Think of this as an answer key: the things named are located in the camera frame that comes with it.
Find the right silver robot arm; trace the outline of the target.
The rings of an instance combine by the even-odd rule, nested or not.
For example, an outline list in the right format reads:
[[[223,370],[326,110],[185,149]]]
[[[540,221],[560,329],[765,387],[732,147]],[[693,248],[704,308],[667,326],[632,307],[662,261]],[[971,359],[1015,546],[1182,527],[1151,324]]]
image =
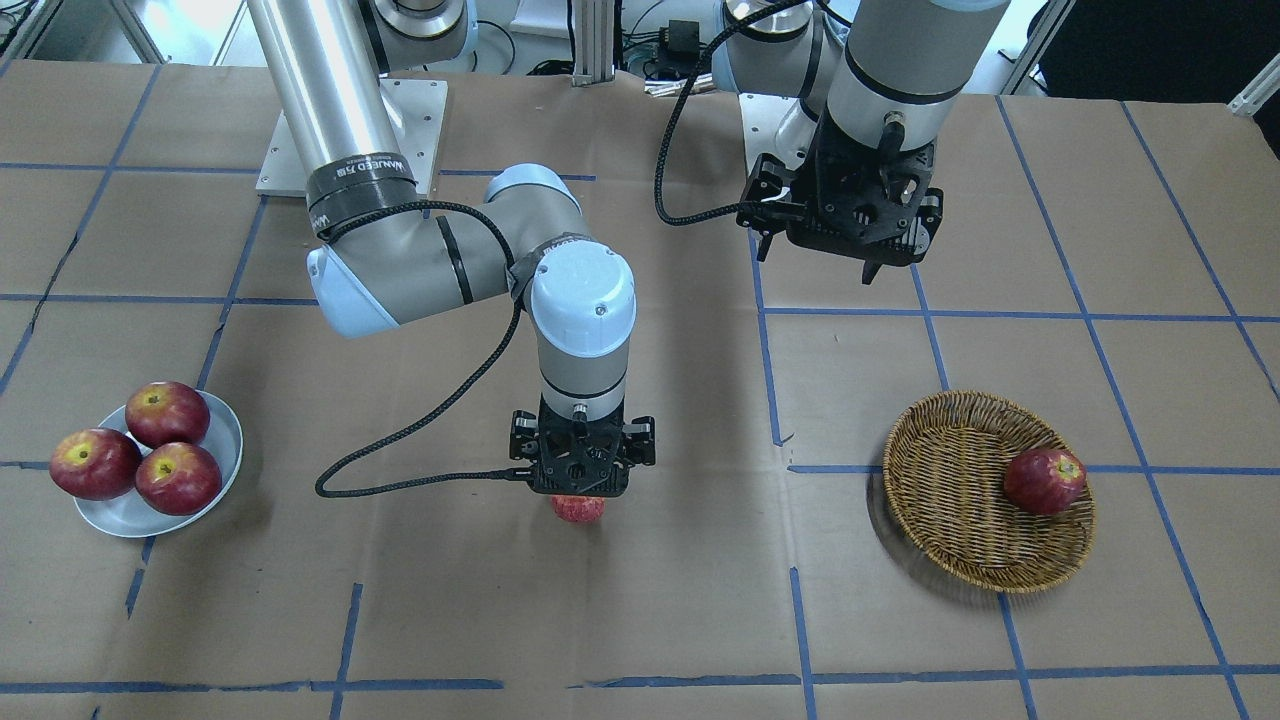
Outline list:
[[[634,273],[590,234],[552,169],[509,167],[476,208],[425,199],[381,76],[470,50],[471,1],[251,1],[266,64],[300,155],[319,246],[307,273],[330,327],[348,338],[506,295],[498,350],[527,316],[541,378],[517,411],[513,466],[486,478],[540,495],[613,498],[655,461],[655,423],[625,420]]]

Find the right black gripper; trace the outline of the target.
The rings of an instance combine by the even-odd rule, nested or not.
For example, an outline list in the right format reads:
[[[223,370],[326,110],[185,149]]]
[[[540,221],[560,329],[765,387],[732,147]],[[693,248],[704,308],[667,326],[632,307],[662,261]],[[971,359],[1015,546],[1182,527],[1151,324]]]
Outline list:
[[[525,460],[515,478],[540,495],[620,497],[628,488],[630,469],[657,462],[653,416],[623,420],[623,409],[595,420],[584,410],[561,416],[547,401],[538,414],[513,411],[509,457]]]

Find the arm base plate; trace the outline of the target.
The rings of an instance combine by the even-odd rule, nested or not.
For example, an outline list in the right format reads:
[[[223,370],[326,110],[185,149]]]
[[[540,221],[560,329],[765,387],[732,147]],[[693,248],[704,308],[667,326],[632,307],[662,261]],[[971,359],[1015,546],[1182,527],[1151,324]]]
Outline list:
[[[353,109],[338,104],[305,111],[303,142],[294,141],[289,117],[282,113],[268,142],[256,191],[264,196],[302,199],[314,170],[357,152],[396,152],[425,199],[433,192],[436,155],[451,95],[443,79],[380,79],[380,99]]]
[[[799,170],[809,154],[827,96],[826,88],[814,90],[805,97],[740,94],[745,170],[750,173],[762,154],[781,160],[787,170]]]

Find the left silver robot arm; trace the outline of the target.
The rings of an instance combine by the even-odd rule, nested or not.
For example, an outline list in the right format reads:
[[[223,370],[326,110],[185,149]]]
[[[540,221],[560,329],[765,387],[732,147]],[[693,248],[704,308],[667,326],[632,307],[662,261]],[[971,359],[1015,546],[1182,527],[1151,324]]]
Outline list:
[[[920,263],[943,220],[940,131],[1006,1],[860,1],[846,23],[815,1],[722,1],[719,88],[790,97],[772,149],[749,160],[736,220],[772,240],[882,266]]]

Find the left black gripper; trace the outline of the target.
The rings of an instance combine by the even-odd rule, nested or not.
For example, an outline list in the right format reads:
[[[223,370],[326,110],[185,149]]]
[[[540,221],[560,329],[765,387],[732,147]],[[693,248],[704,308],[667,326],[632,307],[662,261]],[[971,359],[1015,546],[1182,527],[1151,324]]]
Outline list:
[[[936,146],[908,150],[901,111],[870,129],[863,143],[824,118],[799,170],[769,154],[756,159],[736,213],[755,231],[756,263],[768,259],[780,232],[799,247],[861,259],[864,286],[882,266],[924,259],[945,213],[943,191],[931,186]]]

